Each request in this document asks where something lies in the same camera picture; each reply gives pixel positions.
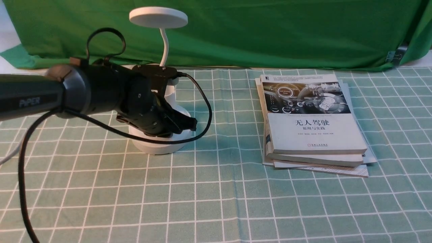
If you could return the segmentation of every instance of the book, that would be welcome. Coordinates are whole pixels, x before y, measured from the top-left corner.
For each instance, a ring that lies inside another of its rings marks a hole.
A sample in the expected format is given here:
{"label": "book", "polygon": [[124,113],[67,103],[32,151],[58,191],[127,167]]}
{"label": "book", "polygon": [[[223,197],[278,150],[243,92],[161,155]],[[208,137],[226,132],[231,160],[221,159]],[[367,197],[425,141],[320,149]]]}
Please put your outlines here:
{"label": "book", "polygon": [[[266,105],[263,102],[264,100],[264,93],[262,92],[262,85],[259,78],[255,79],[255,83],[258,90],[258,96],[260,98],[260,104],[261,104],[261,110],[263,112],[263,117],[266,119],[267,117],[267,109]],[[345,92],[347,92],[349,95],[349,89],[346,85]],[[269,131],[268,131],[268,125],[267,122],[264,123],[264,128],[267,128],[264,130],[265,134],[265,141],[264,148],[266,148],[266,156],[270,159],[274,160],[288,160],[289,163],[275,163],[274,166],[282,167],[282,166],[289,166],[289,167],[305,167],[309,166],[307,163],[315,163],[315,166],[322,165],[339,165],[339,166],[358,166],[362,163],[364,163],[364,154],[351,154],[351,155],[302,155],[302,154],[277,154],[277,153],[271,153],[269,150],[271,149],[271,138],[269,137]]]}
{"label": "book", "polygon": [[260,81],[269,153],[359,155],[367,150],[334,74],[261,75]]}
{"label": "book", "polygon": [[300,169],[307,171],[315,171],[330,174],[339,174],[345,176],[354,177],[369,177],[368,168],[366,164],[359,165],[357,167],[346,167],[346,166],[329,166],[329,165],[317,165],[312,163],[297,163],[291,161],[279,161],[273,160],[266,156],[265,141],[263,142],[263,165],[273,166],[277,169]]}
{"label": "book", "polygon": [[[348,106],[350,107],[351,110],[353,110],[353,105],[351,102],[351,97],[349,94],[349,88],[348,88],[348,84],[346,83],[342,83],[341,82],[341,87],[344,91],[344,93],[346,94],[346,101],[348,102]],[[368,146],[368,149],[366,150],[365,153],[362,154],[362,159],[363,165],[366,164],[371,164],[371,163],[376,163],[377,159],[375,157],[375,155],[372,152],[372,149],[369,147],[368,144],[366,144]],[[276,168],[300,168],[300,167],[309,167],[309,166],[323,166],[323,164],[311,164],[311,163],[299,163],[299,162],[292,162],[292,161],[286,161],[286,160],[274,160],[273,162],[274,167]]]}

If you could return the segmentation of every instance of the white desk lamp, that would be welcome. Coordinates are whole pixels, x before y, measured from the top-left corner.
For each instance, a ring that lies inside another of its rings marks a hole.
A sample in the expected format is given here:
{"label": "white desk lamp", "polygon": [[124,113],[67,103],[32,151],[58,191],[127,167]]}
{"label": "white desk lamp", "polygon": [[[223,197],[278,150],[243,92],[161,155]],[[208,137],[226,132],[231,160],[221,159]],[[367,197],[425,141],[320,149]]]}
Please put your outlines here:
{"label": "white desk lamp", "polygon": [[165,66],[169,43],[165,29],[181,28],[187,25],[187,15],[179,10],[164,7],[142,7],[129,13],[129,20],[139,26],[160,29],[164,50],[160,66]]}
{"label": "white desk lamp", "polygon": [[[165,66],[165,62],[168,58],[168,37],[166,36],[165,29],[175,29],[181,28],[187,25],[187,15],[179,10],[164,8],[164,7],[141,7],[132,10],[129,13],[129,20],[139,26],[147,27],[147,28],[159,28],[162,39],[164,42],[164,51],[162,60],[160,62],[160,66]],[[177,111],[190,116],[187,110],[181,106],[178,106],[175,101],[175,87],[172,85],[168,85],[165,92],[165,99],[168,103]],[[175,140],[183,140],[192,137],[191,130],[185,130],[181,134],[174,134],[171,138],[162,138],[162,137],[148,137],[144,135],[138,129],[129,126],[129,133],[135,136],[145,137],[153,140],[165,140],[165,141],[175,141]],[[185,144],[151,144],[146,142],[141,142],[137,140],[132,140],[133,144],[144,153],[148,154],[166,154],[173,153],[181,149]]]}

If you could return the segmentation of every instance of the green backdrop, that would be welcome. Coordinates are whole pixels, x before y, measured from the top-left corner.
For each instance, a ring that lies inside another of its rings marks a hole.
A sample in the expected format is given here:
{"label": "green backdrop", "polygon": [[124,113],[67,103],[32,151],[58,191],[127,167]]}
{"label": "green backdrop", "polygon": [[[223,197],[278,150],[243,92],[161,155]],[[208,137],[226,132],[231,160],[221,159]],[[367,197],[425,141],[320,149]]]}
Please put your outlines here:
{"label": "green backdrop", "polygon": [[[113,27],[127,42],[120,64],[160,61],[157,29],[129,22],[142,6],[185,12],[169,29],[167,65],[383,70],[389,51],[409,43],[402,63],[432,45],[429,0],[3,0],[22,45],[1,55],[18,68],[43,68],[85,57],[87,37]],[[118,52],[110,33],[94,38],[95,57]]]}

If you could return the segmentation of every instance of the black cable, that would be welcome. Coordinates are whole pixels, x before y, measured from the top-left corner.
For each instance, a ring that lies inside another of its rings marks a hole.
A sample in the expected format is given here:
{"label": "black cable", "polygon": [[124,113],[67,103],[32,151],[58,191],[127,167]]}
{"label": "black cable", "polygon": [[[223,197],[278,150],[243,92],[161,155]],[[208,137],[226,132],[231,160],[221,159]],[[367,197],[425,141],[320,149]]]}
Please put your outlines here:
{"label": "black cable", "polygon": [[[213,117],[213,113],[212,113],[212,107],[210,105],[209,100],[207,99],[206,95],[204,94],[204,91],[201,89],[200,85],[196,82],[196,80],[190,76],[189,74],[184,74],[184,73],[179,73],[181,76],[184,77],[188,77],[197,87],[198,91],[201,93],[205,103],[207,104],[207,107],[209,109],[209,120],[207,122],[207,126],[204,128],[204,130],[197,136],[192,137],[192,138],[188,138],[188,139],[183,139],[183,140],[178,140],[178,141],[157,141],[157,140],[151,140],[151,139],[147,139],[147,138],[143,138],[143,137],[137,137],[137,136],[133,136],[130,135],[128,133],[119,131],[115,128],[112,128],[108,125],[106,125],[105,123],[102,123],[94,118],[91,118],[87,115],[81,114],[79,112],[73,111],[71,109],[65,109],[64,112],[69,113],[73,116],[76,116],[78,118],[84,119],[86,121],[89,121],[97,126],[100,126],[101,128],[105,128],[106,130],[113,132],[115,134],[118,134],[120,136],[126,137],[126,138],[130,138],[130,139],[134,139],[134,140],[138,140],[138,141],[143,141],[143,142],[148,142],[148,143],[154,143],[154,144],[182,144],[182,143],[187,143],[187,142],[192,142],[195,141],[197,139],[199,139],[200,137],[204,136],[205,133],[207,133],[207,131],[210,128],[211,122],[212,122],[212,117]],[[22,214],[22,220],[24,221],[24,225],[25,228],[27,230],[27,233],[30,236],[30,239],[32,240],[33,243],[40,243],[35,231],[33,230],[32,224],[30,222],[30,218],[29,218],[29,212],[27,209],[27,199],[26,199],[26,195],[25,195],[25,173],[24,173],[24,165],[25,165],[25,150],[27,148],[27,144],[30,140],[30,137],[32,136],[33,132],[36,130],[36,128],[44,121],[46,120],[48,117],[57,114],[61,112],[61,109],[55,109],[52,110],[50,112],[47,112],[45,114],[43,114],[41,117],[39,117],[27,130],[27,132],[24,135],[24,138],[21,142],[21,149],[19,151],[19,157],[18,157],[18,185],[19,185],[19,202],[20,202],[20,206],[21,206],[21,214]]]}
{"label": "black cable", "polygon": [[71,114],[73,116],[79,117],[81,119],[84,119],[84,120],[86,120],[88,122],[91,122],[91,123],[93,123],[93,124],[95,124],[95,125],[97,125],[97,126],[99,126],[101,128],[104,128],[104,129],[106,129],[106,130],[108,130],[110,132],[113,132],[113,133],[115,133],[117,135],[120,135],[120,136],[123,136],[123,137],[127,137],[127,138],[130,138],[130,139],[134,139],[134,140],[138,140],[138,141],[142,141],[142,142],[147,142],[147,143],[152,143],[152,144],[183,144],[183,143],[187,143],[187,142],[192,142],[192,141],[195,141],[195,140],[199,139],[200,137],[204,136],[205,133],[207,133],[207,131],[209,130],[209,128],[211,126],[211,123],[212,123],[212,117],[213,117],[212,116],[213,115],[212,114],[212,107],[211,107],[211,105],[209,103],[209,100],[207,99],[206,95],[204,94],[204,91],[201,89],[200,85],[196,82],[196,80],[192,76],[190,76],[189,74],[184,74],[184,73],[180,73],[180,74],[182,76],[184,76],[184,77],[188,77],[195,84],[195,86],[197,87],[198,91],[201,93],[201,95],[202,95],[202,97],[203,97],[203,99],[204,99],[204,101],[207,104],[207,107],[209,109],[209,120],[207,122],[207,126],[204,128],[204,130],[199,135],[197,135],[195,137],[191,137],[191,138],[183,139],[183,140],[177,140],[177,141],[158,141],[158,140],[152,140],[152,139],[138,137],[138,136],[130,135],[129,133],[122,132],[122,131],[117,130],[115,128],[112,128],[112,127],[106,125],[105,123],[102,123],[102,122],[100,122],[100,121],[98,121],[98,120],[96,120],[94,118],[91,118],[91,117],[89,117],[87,115],[81,114],[79,112],[76,112],[76,111],[73,111],[73,110],[70,110],[70,109],[65,109],[65,112],[69,113],[69,114]]}
{"label": "black cable", "polygon": [[25,165],[25,149],[27,148],[27,143],[29,142],[30,137],[36,128],[48,117],[58,113],[60,110],[55,109],[50,112],[43,114],[39,117],[27,130],[24,135],[24,138],[21,142],[21,149],[19,151],[18,157],[18,186],[19,186],[19,203],[21,206],[21,214],[22,220],[24,221],[25,228],[27,233],[30,236],[30,239],[33,243],[39,243],[38,238],[33,230],[32,224],[30,223],[29,212],[27,209],[27,199],[25,196],[25,178],[24,178],[24,165]]}
{"label": "black cable", "polygon": [[86,45],[86,54],[87,54],[87,60],[90,60],[90,51],[89,51],[89,45],[90,45],[90,41],[92,40],[93,37],[95,37],[95,35],[102,33],[102,32],[110,32],[115,34],[116,36],[118,36],[121,40],[121,44],[123,45],[121,52],[119,53],[114,53],[114,54],[108,54],[105,57],[104,61],[109,61],[109,59],[113,56],[118,56],[124,53],[124,51],[126,50],[126,40],[124,39],[124,36],[120,33],[120,31],[114,29],[114,28],[101,28],[101,29],[97,29],[96,31],[94,31],[89,38],[87,39],[87,45]]}

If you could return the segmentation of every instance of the green checkered tablecloth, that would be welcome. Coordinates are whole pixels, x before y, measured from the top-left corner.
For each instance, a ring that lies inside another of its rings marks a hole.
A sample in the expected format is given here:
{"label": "green checkered tablecloth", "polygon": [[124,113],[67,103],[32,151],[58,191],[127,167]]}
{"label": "green checkered tablecloth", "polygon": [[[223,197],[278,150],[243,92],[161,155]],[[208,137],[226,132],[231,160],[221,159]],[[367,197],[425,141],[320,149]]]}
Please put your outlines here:
{"label": "green checkered tablecloth", "polygon": [[[326,70],[184,70],[214,109],[181,151],[148,156],[79,119],[52,117],[29,145],[29,213],[41,242],[411,243],[432,241],[432,70],[336,71],[379,162],[366,179],[263,166],[254,78]],[[204,101],[181,80],[177,100],[200,121]],[[94,118],[123,131],[114,113]],[[37,117],[0,123],[0,157]],[[0,168],[0,242],[29,242],[17,159]]]}

